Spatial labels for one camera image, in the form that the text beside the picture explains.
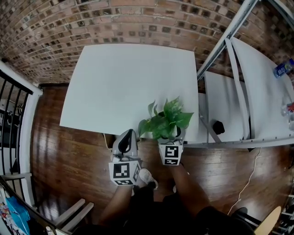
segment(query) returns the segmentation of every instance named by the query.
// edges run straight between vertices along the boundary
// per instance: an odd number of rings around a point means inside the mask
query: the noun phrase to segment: white cube
[[[130,162],[110,162],[110,179],[116,185],[135,185],[140,172],[138,161]]]
[[[159,145],[163,165],[178,166],[180,164],[183,145]]]

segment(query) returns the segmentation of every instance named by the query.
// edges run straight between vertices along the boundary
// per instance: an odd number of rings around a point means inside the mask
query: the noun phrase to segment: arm
[[[114,225],[126,214],[132,196],[132,189],[132,185],[118,186],[99,219],[99,225]]]
[[[203,208],[209,207],[209,199],[197,182],[192,181],[183,165],[170,166],[177,192],[181,201],[192,216],[196,216]]]

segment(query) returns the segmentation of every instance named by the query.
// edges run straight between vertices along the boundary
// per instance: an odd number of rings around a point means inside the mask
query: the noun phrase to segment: white cable
[[[241,198],[240,198],[240,197],[241,197],[241,193],[246,189],[246,187],[247,187],[247,186],[249,185],[249,183],[250,183],[251,177],[252,177],[252,175],[254,174],[254,171],[255,171],[256,159],[259,158],[259,157],[261,157],[261,156],[259,156],[260,152],[261,152],[261,148],[259,149],[258,154],[257,154],[257,155],[255,156],[255,158],[254,158],[254,167],[253,167],[253,171],[252,171],[252,173],[251,173],[251,175],[250,175],[250,177],[249,177],[248,183],[245,185],[245,187],[244,187],[244,188],[242,189],[242,191],[239,193],[238,200],[236,201],[236,203],[235,203],[234,205],[232,205],[232,207],[231,207],[231,209],[230,209],[228,215],[230,214],[230,212],[231,212],[231,210],[233,209],[233,207],[234,207],[239,201],[241,201]]]

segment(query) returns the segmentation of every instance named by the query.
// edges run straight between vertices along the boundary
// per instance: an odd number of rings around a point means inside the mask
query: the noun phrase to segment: person
[[[197,235],[253,235],[251,227],[213,208],[200,185],[193,181],[182,164],[167,166],[174,178],[176,193],[154,202],[158,182],[142,168],[139,177],[144,187],[118,186],[104,209],[98,225],[78,228],[74,235],[103,234],[111,230],[131,233],[154,230],[179,231]]]

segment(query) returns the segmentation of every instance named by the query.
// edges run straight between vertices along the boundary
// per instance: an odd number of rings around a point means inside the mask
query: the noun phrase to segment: pothos plant
[[[159,138],[173,140],[177,135],[177,127],[186,129],[189,125],[193,112],[182,112],[180,97],[173,101],[166,99],[164,110],[157,112],[155,101],[148,105],[149,119],[143,119],[139,123],[139,137],[145,132],[152,132],[154,140]]]

